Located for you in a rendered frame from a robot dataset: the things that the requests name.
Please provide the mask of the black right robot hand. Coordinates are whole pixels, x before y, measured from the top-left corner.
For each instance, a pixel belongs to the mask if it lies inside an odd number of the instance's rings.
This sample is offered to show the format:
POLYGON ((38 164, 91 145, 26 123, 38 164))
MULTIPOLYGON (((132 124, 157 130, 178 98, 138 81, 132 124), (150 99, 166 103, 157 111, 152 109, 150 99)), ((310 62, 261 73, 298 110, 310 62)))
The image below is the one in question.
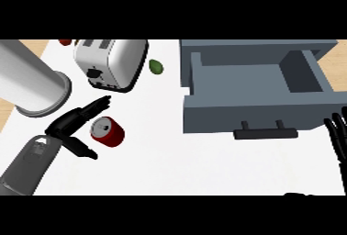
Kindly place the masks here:
POLYGON ((347 106, 341 113, 333 113, 330 118, 323 120, 327 129, 330 145, 338 159, 338 171, 344 194, 347 195, 347 106))

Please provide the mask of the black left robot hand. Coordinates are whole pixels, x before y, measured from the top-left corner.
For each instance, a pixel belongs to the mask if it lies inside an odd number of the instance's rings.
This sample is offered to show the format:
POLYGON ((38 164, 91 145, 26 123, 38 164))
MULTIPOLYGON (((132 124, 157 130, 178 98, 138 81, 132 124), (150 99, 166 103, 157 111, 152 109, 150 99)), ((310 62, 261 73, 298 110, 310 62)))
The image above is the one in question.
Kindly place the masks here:
POLYGON ((73 133, 84 124, 109 108, 110 96, 106 95, 88 103, 84 107, 78 107, 66 112, 48 125, 44 134, 62 141, 62 146, 70 151, 76 157, 88 157, 97 159, 97 153, 73 137, 73 133))

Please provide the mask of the red can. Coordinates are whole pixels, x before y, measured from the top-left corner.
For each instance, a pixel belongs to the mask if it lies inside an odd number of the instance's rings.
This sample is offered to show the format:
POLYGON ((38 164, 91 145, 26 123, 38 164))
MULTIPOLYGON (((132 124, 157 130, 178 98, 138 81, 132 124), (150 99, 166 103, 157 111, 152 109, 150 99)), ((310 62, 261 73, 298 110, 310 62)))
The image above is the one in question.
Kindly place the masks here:
POLYGON ((124 141, 124 129, 110 117, 100 117, 91 123, 91 138, 109 148, 124 141))

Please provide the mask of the grey drawer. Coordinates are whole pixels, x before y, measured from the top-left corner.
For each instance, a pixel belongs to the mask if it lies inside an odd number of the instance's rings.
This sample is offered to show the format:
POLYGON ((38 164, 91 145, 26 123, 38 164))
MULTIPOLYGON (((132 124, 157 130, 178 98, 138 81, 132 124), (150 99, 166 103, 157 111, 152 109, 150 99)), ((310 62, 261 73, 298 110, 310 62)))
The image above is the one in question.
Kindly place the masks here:
POLYGON ((313 53, 295 50, 276 64, 202 64, 190 55, 190 94, 184 97, 183 131, 230 132, 246 122, 251 129, 307 130, 347 106, 347 92, 335 92, 313 53))

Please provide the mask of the white cylindrical container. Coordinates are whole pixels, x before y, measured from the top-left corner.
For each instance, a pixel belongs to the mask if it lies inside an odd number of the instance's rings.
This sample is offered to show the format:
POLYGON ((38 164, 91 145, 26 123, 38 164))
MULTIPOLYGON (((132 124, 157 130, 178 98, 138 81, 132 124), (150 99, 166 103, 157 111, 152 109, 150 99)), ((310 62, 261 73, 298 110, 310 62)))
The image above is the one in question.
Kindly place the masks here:
POLYGON ((51 70, 19 40, 0 39, 0 97, 19 113, 31 118, 50 115, 70 92, 64 73, 51 70))

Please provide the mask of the white toaster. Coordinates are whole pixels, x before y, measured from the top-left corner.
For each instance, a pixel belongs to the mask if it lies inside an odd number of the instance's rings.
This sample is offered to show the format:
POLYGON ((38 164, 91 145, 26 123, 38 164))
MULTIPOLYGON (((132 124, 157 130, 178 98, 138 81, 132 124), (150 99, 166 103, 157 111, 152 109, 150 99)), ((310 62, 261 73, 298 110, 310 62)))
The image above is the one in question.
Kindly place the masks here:
POLYGON ((144 64, 146 39, 82 39, 73 48, 73 61, 90 85, 126 93, 135 84, 144 64))

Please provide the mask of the green avocado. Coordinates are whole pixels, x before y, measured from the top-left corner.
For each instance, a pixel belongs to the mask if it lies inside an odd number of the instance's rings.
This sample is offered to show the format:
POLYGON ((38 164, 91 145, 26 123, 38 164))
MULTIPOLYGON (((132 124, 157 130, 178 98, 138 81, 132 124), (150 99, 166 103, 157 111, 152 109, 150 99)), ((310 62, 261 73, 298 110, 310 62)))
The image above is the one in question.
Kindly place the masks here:
POLYGON ((163 67, 159 61, 150 60, 149 61, 149 70, 153 74, 162 74, 163 72, 163 67))

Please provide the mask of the grey cabinet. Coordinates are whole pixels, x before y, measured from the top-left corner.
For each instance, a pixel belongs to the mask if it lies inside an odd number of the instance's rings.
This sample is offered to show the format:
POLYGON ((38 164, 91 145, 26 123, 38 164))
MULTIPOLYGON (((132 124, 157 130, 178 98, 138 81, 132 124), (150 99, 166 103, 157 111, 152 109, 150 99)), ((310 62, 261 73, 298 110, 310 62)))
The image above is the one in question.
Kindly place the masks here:
POLYGON ((308 50, 315 60, 332 50, 335 39, 181 39, 180 84, 190 86, 190 54, 199 52, 202 64, 277 64, 292 50, 308 50))

